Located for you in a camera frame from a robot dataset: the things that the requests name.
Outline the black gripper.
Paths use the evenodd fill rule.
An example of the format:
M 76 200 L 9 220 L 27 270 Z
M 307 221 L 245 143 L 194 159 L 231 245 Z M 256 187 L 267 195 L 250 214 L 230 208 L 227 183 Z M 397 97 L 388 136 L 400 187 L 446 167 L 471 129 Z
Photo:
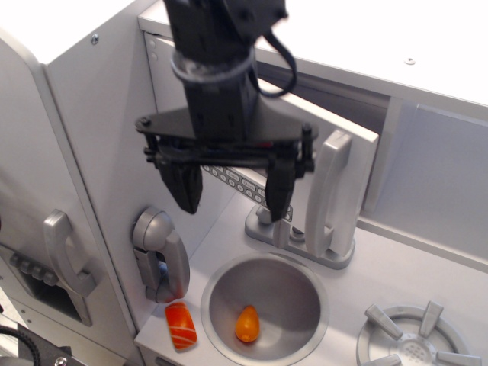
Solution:
M 136 130 L 147 141 L 146 159 L 161 175 L 178 206 L 195 214 L 203 191 L 202 165 L 263 168 L 271 221 L 285 218 L 295 178 L 313 170 L 303 124 L 265 106 L 253 61 L 204 65 L 172 59 L 183 84 L 183 108 L 141 117 Z

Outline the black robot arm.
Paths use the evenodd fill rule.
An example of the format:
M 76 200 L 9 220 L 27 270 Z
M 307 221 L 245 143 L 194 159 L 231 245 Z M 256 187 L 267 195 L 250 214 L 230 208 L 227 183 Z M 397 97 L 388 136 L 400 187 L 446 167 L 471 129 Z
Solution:
M 265 203 L 284 219 L 294 183 L 314 169 L 317 128 L 280 111 L 280 94 L 258 84 L 255 42 L 264 38 L 289 65 L 290 51 L 272 28 L 287 17 L 283 1 L 167 1 L 175 42 L 171 66 L 186 106 L 136 122 L 146 160 L 178 206 L 197 211 L 205 165 L 258 168 L 267 173 Z

